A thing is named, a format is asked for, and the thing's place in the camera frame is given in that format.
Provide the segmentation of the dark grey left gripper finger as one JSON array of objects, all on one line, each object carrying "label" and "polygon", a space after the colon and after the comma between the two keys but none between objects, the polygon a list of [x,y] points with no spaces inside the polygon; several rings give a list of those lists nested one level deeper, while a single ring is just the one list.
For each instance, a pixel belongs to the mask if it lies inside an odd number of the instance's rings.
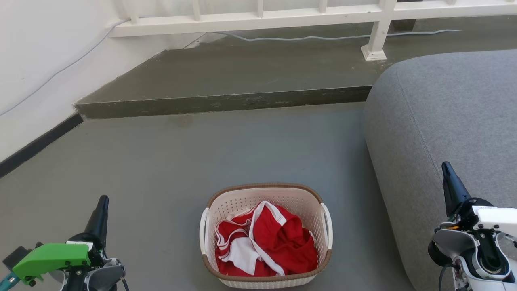
[{"label": "dark grey left gripper finger", "polygon": [[96,247],[106,247],[109,197],[102,195],[85,227],[84,234]]}]

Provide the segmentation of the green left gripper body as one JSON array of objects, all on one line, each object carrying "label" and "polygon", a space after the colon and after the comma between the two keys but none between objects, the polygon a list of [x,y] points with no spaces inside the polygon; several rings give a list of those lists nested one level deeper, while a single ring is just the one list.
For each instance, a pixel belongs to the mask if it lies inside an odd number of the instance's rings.
[{"label": "green left gripper body", "polygon": [[28,252],[12,267],[14,274],[24,284],[45,273],[68,270],[72,267],[100,267],[105,254],[105,244],[94,234],[79,233],[66,243],[47,243]]}]

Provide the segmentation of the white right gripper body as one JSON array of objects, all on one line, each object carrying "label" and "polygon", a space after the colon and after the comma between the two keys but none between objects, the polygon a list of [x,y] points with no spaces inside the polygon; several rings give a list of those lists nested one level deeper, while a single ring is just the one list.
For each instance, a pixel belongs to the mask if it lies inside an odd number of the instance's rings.
[{"label": "white right gripper body", "polygon": [[488,230],[515,238],[517,210],[516,208],[499,208],[480,198],[468,198],[458,205],[458,208],[446,221],[446,229],[464,232]]}]

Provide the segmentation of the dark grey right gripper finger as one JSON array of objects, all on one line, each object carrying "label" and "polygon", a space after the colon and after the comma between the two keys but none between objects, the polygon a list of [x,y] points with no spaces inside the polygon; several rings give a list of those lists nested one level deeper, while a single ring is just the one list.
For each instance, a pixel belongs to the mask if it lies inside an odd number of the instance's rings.
[{"label": "dark grey right gripper finger", "polygon": [[450,162],[443,162],[441,169],[446,215],[451,217],[465,201],[471,199],[471,196]]}]

